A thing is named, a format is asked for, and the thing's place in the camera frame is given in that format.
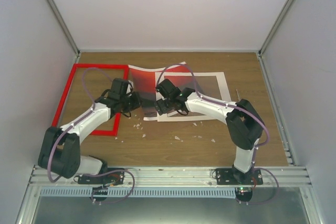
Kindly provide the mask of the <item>red photo frame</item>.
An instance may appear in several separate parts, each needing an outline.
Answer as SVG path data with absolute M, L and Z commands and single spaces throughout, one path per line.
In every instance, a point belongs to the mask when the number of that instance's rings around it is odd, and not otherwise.
M 95 64 L 95 63 L 74 63 L 73 67 L 70 71 L 70 74 L 68 76 L 64 91 L 61 95 L 56 113 L 54 115 L 54 119 L 52 121 L 52 126 L 57 126 L 58 122 L 60 121 L 61 113 L 63 111 L 69 90 L 72 85 L 72 81 L 74 79 L 76 71 L 79 69 L 88 69 L 88 68 L 98 68 L 98 69 L 109 69 L 109 70 L 123 70 L 123 79 L 128 79 L 129 76 L 129 67 L 128 65 L 113 65 L 113 64 Z M 91 135 L 95 136 L 117 136 L 118 135 L 118 129 L 120 124 L 121 114 L 117 114 L 114 117 L 114 124 L 112 130 L 94 130 L 91 132 Z

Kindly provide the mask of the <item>red sunset photo print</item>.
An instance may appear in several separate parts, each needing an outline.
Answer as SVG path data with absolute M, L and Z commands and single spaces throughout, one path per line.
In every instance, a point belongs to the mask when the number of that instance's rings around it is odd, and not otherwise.
M 156 117 L 158 113 L 155 109 L 155 101 L 162 98 L 162 96 L 156 92 L 155 87 L 163 81 L 161 80 L 163 74 L 165 72 L 187 72 L 184 65 L 185 63 L 182 62 L 166 69 L 146 69 L 133 65 L 129 66 L 135 90 L 139 93 L 142 100 L 141 108 L 145 121 L 157 121 Z

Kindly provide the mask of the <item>white mat board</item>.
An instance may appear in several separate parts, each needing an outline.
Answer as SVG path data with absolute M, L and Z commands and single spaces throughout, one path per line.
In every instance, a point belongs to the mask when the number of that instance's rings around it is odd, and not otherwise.
M 194 73 L 197 88 L 200 93 L 224 101 L 231 101 L 229 88 L 223 72 L 196 72 Z M 184 88 L 193 88 L 193 78 L 189 72 L 165 72 L 161 80 L 169 79 L 180 90 Z M 203 121 L 212 118 L 200 113 L 190 112 L 188 115 L 180 115 L 175 111 L 168 114 L 157 115 L 158 122 L 187 122 L 187 121 Z

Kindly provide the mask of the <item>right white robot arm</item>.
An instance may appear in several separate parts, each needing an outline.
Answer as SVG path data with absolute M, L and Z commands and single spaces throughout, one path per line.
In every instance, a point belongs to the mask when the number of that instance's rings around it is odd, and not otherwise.
M 168 79 L 158 83 L 155 89 L 162 96 L 154 103 L 159 115 L 172 110 L 183 115 L 193 112 L 223 122 L 228 128 L 230 139 L 236 145 L 233 180 L 243 185 L 251 179 L 256 151 L 268 143 L 270 134 L 249 101 L 223 101 L 206 96 L 197 88 L 180 90 Z

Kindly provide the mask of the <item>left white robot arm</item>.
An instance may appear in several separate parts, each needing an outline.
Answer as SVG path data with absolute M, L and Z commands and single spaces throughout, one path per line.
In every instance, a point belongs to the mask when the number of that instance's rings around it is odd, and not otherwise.
M 92 105 L 83 114 L 61 127 L 51 126 L 44 135 L 38 158 L 38 166 L 47 171 L 50 182 L 60 178 L 87 175 L 96 183 L 108 179 L 104 161 L 92 156 L 82 156 L 80 146 L 97 127 L 117 114 L 126 117 L 141 105 L 138 92 L 129 80 L 115 78 L 111 87 L 92 100 Z

